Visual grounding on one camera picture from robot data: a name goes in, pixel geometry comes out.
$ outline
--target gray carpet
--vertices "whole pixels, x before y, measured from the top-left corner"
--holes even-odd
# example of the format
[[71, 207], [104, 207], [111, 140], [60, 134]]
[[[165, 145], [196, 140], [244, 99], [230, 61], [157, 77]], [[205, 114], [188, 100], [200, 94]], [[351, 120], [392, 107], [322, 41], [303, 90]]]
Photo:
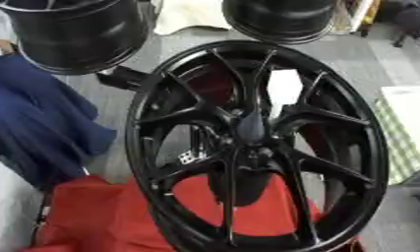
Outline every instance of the gray carpet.
[[[333, 67], [369, 102], [380, 87], [420, 85], [420, 44], [407, 41], [403, 49], [390, 45], [391, 28], [375, 26], [368, 38], [356, 35], [328, 36], [293, 46]], [[191, 29], [170, 36], [151, 35], [143, 49], [124, 65], [151, 71], [160, 62], [185, 49], [211, 41], [249, 39], [236, 31]], [[131, 175], [124, 151], [124, 124], [132, 93], [104, 87], [94, 76], [67, 77], [69, 85], [97, 105], [98, 122], [117, 129], [110, 152], [89, 165], [90, 172], [112, 182]], [[171, 143], [177, 143], [176, 137]], [[370, 252], [420, 252], [420, 206], [409, 188], [390, 188], [376, 217], [362, 234]]]

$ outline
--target red cloth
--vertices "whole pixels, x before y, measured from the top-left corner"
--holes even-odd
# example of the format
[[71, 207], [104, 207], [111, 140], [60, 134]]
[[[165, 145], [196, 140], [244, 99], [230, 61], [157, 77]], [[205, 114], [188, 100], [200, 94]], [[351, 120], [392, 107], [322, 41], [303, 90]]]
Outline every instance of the red cloth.
[[[214, 200], [208, 179], [198, 176], [174, 188], [179, 201], [202, 219], [221, 224], [222, 206]], [[24, 252], [171, 252], [151, 219], [148, 203], [135, 181], [109, 184], [88, 176], [58, 186], [47, 224], [35, 248]], [[313, 219], [320, 217], [311, 205]], [[238, 208], [234, 229], [249, 235], [294, 231], [296, 215], [284, 182], [277, 176], [255, 204]]]

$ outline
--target black alloy wheel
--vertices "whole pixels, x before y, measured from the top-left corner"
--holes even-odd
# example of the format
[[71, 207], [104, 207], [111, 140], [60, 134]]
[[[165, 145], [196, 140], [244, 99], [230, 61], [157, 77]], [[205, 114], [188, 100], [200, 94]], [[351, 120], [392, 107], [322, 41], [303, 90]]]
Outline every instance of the black alloy wheel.
[[[270, 120], [266, 89], [272, 69], [296, 69], [304, 88], [297, 103]], [[189, 125], [191, 153], [198, 154], [156, 163], [162, 142], [177, 125]], [[311, 154], [294, 147], [296, 136]], [[160, 65], [130, 107], [126, 145], [153, 218], [179, 251], [330, 251], [367, 224], [388, 182], [386, 142], [363, 98], [318, 60], [262, 42], [205, 44]], [[311, 219], [302, 172], [319, 174], [326, 183], [326, 206], [318, 221]], [[197, 217], [172, 191], [180, 181], [202, 174], [212, 178], [209, 186], [223, 202], [221, 226]], [[281, 236], [234, 232], [234, 208], [257, 200], [267, 174], [280, 176], [292, 194], [296, 231]], [[257, 177], [255, 191], [240, 188], [245, 177]]]

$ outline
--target blue jacket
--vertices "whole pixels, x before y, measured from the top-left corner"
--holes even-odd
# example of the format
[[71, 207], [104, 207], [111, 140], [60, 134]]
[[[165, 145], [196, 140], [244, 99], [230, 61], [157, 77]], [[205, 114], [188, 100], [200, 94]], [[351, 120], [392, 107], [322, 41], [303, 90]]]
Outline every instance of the blue jacket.
[[116, 132], [93, 122], [96, 108], [20, 55], [0, 57], [0, 155], [37, 188], [85, 175], [88, 157]]

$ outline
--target wheel spoke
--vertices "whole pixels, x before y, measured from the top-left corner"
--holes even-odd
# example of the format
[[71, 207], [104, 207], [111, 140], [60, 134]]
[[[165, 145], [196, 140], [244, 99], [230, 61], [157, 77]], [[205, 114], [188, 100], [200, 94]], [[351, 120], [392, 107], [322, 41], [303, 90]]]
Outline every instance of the wheel spoke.
[[370, 123], [368, 120], [362, 120], [341, 113], [336, 113], [333, 111], [324, 110], [309, 105], [300, 105], [297, 109], [300, 115], [305, 115], [307, 120], [314, 120], [325, 123], [345, 123], [349, 126], [369, 126]]
[[180, 87], [182, 87], [188, 95], [193, 97], [196, 102], [202, 102], [204, 99], [201, 97], [200, 94], [198, 94], [191, 86], [185, 82], [184, 80], [180, 79], [178, 76], [171, 72], [166, 72], [166, 76], [170, 77], [176, 84], [178, 84]]
[[219, 62], [219, 64], [228, 71], [231, 77], [234, 79], [234, 85], [236, 89], [235, 99], [237, 106], [241, 107], [242, 102], [245, 100], [245, 80], [242, 74], [232, 66], [225, 58], [223, 58], [217, 51], [210, 50], [209, 53]]
[[293, 158], [282, 148], [274, 149], [273, 153], [297, 209], [298, 222], [296, 233], [301, 242], [315, 244], [319, 242], [319, 237], [311, 218], [309, 201], [301, 177], [300, 160]]
[[294, 152], [296, 152], [296, 155], [301, 160], [303, 171], [319, 173], [327, 177], [335, 178], [354, 188], [364, 185], [372, 186], [375, 184], [373, 179], [351, 168], [344, 167], [320, 157], [312, 157], [296, 150], [294, 150]]
[[170, 189], [170, 187], [185, 178], [208, 173], [212, 170], [211, 165], [219, 160], [220, 154], [214, 154], [187, 164], [182, 164], [180, 161], [168, 163], [150, 172], [151, 182], [159, 183], [168, 180], [167, 182], [170, 186], [167, 186], [168, 188], [166, 189]]
[[317, 78], [315, 79], [315, 81], [312, 83], [311, 86], [309, 87], [305, 87], [303, 93], [301, 93], [300, 97], [298, 98], [298, 102], [299, 104], [306, 104], [309, 100], [309, 98], [312, 97], [312, 95], [315, 93], [315, 91], [317, 90], [320, 81], [328, 74], [328, 72], [321, 72]]
[[263, 77], [266, 69], [269, 68], [270, 66], [270, 61], [272, 60], [273, 56], [276, 54], [275, 50], [271, 50], [267, 57], [265, 58], [265, 60], [263, 61], [262, 65], [260, 66], [260, 68], [256, 71], [256, 73], [254, 74], [254, 81], [256, 84], [259, 83], [259, 81], [261, 80], [261, 78]]
[[233, 225], [234, 225], [234, 206], [235, 206], [235, 172], [237, 169], [238, 151], [234, 151], [231, 157], [226, 160], [225, 165], [225, 200], [223, 202], [223, 223], [220, 232], [228, 244], [234, 245]]
[[193, 118], [197, 118], [200, 115], [201, 111], [197, 107], [187, 107], [174, 111], [170, 114], [158, 116], [155, 118], [145, 119], [136, 121], [140, 126], [146, 128], [155, 128], [160, 125], [172, 125], [180, 124], [181, 122], [191, 121]]

